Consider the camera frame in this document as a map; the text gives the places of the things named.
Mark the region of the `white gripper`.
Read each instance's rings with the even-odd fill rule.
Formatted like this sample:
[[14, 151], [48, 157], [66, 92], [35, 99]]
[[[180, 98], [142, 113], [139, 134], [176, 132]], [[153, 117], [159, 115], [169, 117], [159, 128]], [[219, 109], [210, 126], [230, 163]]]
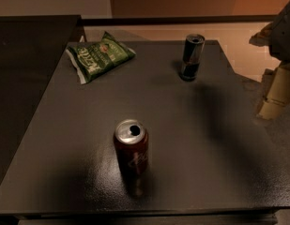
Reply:
[[257, 116], [272, 120], [290, 104], [290, 1], [249, 43], [257, 47], [269, 46], [270, 55], [281, 60], [274, 71], [265, 74], [265, 93], [258, 105]]

